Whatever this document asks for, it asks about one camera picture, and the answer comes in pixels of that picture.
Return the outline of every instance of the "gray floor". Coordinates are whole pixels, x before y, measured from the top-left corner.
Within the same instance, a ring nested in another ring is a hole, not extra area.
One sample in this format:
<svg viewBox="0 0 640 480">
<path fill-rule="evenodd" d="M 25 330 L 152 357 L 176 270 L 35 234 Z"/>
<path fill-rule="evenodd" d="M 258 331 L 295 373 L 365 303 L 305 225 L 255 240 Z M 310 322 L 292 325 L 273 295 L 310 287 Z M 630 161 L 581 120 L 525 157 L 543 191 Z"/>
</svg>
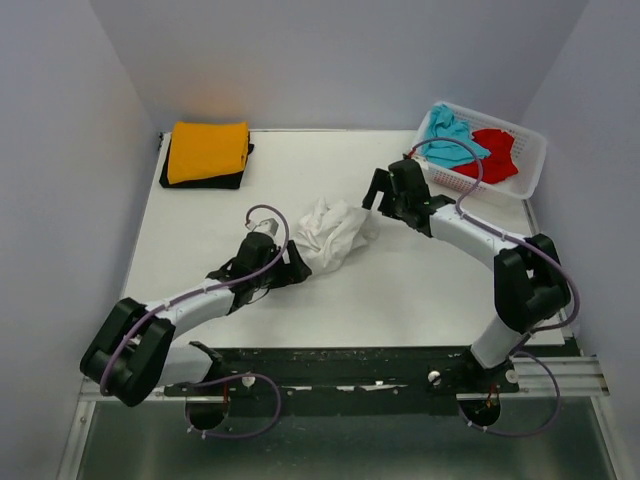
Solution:
<svg viewBox="0 0 640 480">
<path fill-rule="evenodd" d="M 504 402 L 499 425 L 524 429 L 548 400 Z M 135 409 L 100 402 L 80 478 L 100 479 L 614 479 L 588 399 L 566 400 L 556 426 L 501 439 L 460 418 L 428 416 L 283 418 L 262 437 L 203 441 L 187 435 L 183 405 Z M 260 420 L 233 421 L 234 431 Z"/>
</svg>

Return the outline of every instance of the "laundry basket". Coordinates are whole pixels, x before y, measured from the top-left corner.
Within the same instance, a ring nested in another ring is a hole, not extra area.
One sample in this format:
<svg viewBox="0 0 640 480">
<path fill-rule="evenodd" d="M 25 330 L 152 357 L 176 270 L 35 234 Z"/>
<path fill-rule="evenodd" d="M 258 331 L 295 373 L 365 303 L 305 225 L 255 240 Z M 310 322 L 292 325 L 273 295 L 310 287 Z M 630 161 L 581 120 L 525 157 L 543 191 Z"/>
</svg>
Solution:
<svg viewBox="0 0 640 480">
<path fill-rule="evenodd" d="M 497 205 L 504 205 L 514 198 L 525 200 L 531 197 L 538 185 L 542 165 L 547 154 L 547 141 L 544 137 L 539 133 L 513 123 L 505 122 L 468 108 L 459 107 L 449 102 L 439 102 L 436 105 L 443 103 L 453 110 L 458 120 L 469 122 L 471 131 L 482 128 L 498 128 L 510 133 L 515 139 L 511 148 L 511 158 L 519 173 L 495 185 L 481 182 L 472 195 Z M 424 140 L 425 132 L 429 126 L 430 114 L 431 112 L 429 111 L 424 117 L 411 146 Z M 474 184 L 475 178 L 467 177 L 448 168 L 427 162 L 425 157 L 420 154 L 420 151 L 421 149 L 418 149 L 414 158 L 417 158 L 421 164 L 427 181 L 433 181 L 458 191 L 468 190 Z"/>
</svg>

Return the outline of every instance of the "folded cloth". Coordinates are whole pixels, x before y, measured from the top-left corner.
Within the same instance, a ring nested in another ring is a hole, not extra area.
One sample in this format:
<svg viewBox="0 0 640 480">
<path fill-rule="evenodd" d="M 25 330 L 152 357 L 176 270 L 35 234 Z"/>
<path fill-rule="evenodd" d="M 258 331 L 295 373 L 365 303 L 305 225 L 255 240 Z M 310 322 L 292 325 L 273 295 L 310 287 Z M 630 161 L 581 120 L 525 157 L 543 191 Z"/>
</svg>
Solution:
<svg viewBox="0 0 640 480">
<path fill-rule="evenodd" d="M 482 181 L 499 183 L 518 173 L 511 159 L 511 147 L 514 138 L 507 132 L 495 128 L 485 128 L 473 132 L 473 140 L 491 151 L 491 155 L 482 160 Z M 452 169 L 467 177 L 478 178 L 478 164 L 468 163 Z"/>
<path fill-rule="evenodd" d="M 471 140 L 469 123 L 458 121 L 453 110 L 444 104 L 435 105 L 431 109 L 429 127 L 425 133 L 425 140 L 434 137 L 455 138 L 464 142 L 480 158 L 486 158 L 491 152 Z M 460 145 L 446 141 L 427 143 L 422 147 L 422 154 L 427 159 L 440 167 L 453 168 L 473 162 L 471 154 Z"/>
<path fill-rule="evenodd" d="M 249 153 L 249 126 L 176 123 L 160 175 L 165 188 L 240 188 Z"/>
<path fill-rule="evenodd" d="M 314 275 L 337 270 L 349 252 L 377 238 L 370 213 L 344 200 L 328 205 L 320 198 L 298 221 L 293 241 Z"/>
</svg>

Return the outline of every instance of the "red cloth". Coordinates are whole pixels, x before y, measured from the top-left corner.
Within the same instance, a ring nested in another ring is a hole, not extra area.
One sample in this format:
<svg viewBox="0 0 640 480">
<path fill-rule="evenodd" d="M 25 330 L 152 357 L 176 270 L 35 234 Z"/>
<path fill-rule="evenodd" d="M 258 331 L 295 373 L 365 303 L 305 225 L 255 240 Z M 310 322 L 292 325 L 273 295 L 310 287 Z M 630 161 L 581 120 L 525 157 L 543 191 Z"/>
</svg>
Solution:
<svg viewBox="0 0 640 480">
<path fill-rule="evenodd" d="M 518 169 L 511 160 L 513 137 L 507 132 L 495 128 L 476 130 L 473 132 L 473 141 L 491 152 L 491 155 L 481 160 L 484 169 L 483 182 L 499 183 L 518 173 Z M 476 162 L 454 167 L 452 170 L 467 177 L 478 178 L 478 164 Z"/>
</svg>

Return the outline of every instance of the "tabletop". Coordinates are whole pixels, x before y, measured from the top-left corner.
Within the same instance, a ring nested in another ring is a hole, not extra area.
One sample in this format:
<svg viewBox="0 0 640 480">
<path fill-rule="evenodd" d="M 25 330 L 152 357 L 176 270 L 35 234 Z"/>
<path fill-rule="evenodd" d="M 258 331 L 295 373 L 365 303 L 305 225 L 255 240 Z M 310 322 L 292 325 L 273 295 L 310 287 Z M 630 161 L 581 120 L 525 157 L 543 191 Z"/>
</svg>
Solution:
<svg viewBox="0 0 640 480">
<path fill-rule="evenodd" d="M 124 296 L 148 302 L 200 283 L 233 257 L 247 234 L 245 212 L 278 208 L 292 229 L 319 197 L 359 206 L 375 168 L 400 160 L 413 131 L 253 131 L 239 190 L 172 190 L 155 177 Z M 457 192 L 430 185 L 431 193 Z M 522 202 L 496 207 L 474 198 L 465 208 L 501 228 L 532 233 Z M 372 215 L 380 233 L 343 266 L 300 285 L 273 290 L 253 305 L 191 330 L 178 344 L 213 348 L 454 346 L 471 344 L 495 315 L 492 273 L 451 245 L 404 223 Z M 271 217 L 256 211 L 255 220 Z M 282 229 L 278 239 L 282 240 Z M 531 344 L 559 345 L 559 330 Z"/>
</svg>

